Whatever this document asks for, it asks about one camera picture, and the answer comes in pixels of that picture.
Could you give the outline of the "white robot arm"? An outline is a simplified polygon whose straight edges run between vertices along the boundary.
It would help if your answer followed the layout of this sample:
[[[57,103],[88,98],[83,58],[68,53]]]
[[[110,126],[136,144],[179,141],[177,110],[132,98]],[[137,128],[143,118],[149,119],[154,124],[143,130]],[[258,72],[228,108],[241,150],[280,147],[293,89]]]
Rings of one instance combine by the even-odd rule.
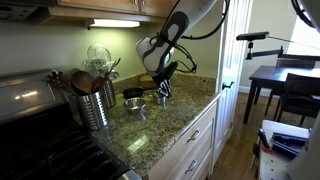
[[[222,19],[219,24],[208,34],[194,37],[185,36],[184,33],[191,29],[198,23],[214,6],[217,0],[178,0],[167,17],[161,30],[152,38],[142,38],[136,44],[136,52],[140,58],[147,73],[152,77],[153,81],[157,84],[158,94],[162,97],[171,97],[170,78],[178,69],[179,61],[169,62],[174,50],[177,49],[186,55],[192,63],[189,68],[185,65],[186,70],[182,73],[195,74],[197,64],[195,63],[191,54],[181,45],[178,40],[201,40],[208,38],[215,34],[223,22],[225,21],[230,0],[224,0],[225,9],[222,13]]]

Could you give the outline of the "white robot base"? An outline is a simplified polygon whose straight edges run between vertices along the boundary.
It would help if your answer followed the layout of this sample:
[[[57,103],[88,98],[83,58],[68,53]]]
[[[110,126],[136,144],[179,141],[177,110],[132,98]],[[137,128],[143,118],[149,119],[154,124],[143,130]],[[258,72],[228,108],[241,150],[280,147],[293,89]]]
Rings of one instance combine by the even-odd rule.
[[[288,164],[291,180],[320,180],[320,112],[299,154]]]

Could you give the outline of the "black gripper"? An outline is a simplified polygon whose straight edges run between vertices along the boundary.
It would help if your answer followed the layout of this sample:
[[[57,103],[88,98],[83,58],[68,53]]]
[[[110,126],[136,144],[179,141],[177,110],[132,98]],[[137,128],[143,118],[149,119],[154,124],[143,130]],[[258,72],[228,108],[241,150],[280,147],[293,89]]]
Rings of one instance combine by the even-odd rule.
[[[159,75],[153,76],[152,79],[153,81],[159,86],[158,88],[158,93],[161,96],[166,97],[168,94],[168,98],[172,97],[171,93],[171,83],[170,83],[170,78],[173,75],[174,71],[178,67],[177,62],[171,62],[167,67],[165,67]]]

